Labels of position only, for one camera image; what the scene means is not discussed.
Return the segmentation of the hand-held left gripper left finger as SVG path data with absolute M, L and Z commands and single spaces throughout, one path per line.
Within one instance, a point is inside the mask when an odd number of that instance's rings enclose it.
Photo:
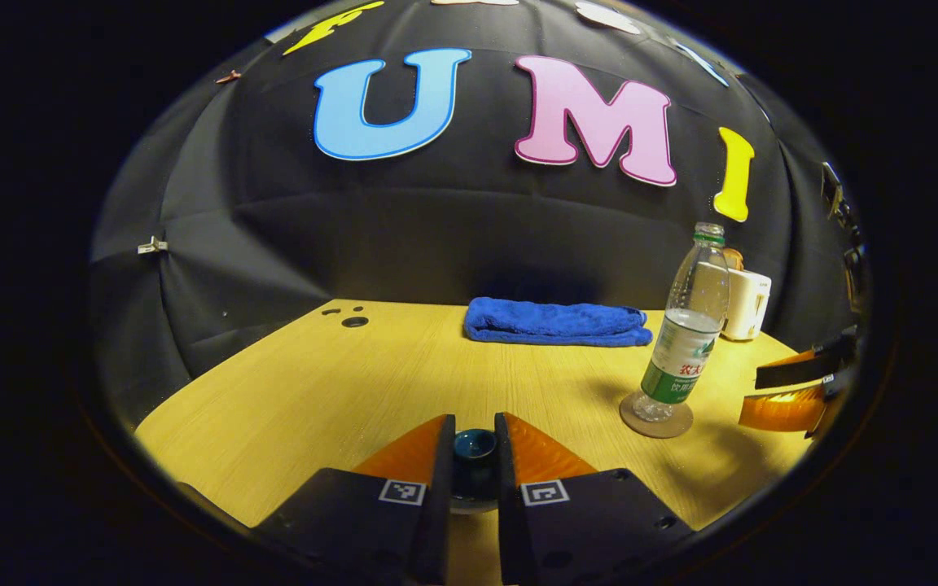
M 254 536 L 309 585 L 445 584 L 456 422 L 433 417 L 353 470 L 321 468 Z

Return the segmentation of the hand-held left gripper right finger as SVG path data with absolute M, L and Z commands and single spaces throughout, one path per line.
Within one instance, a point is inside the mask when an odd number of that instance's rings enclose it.
M 506 585 L 640 585 L 693 537 L 633 471 L 599 470 L 509 412 L 494 431 Z

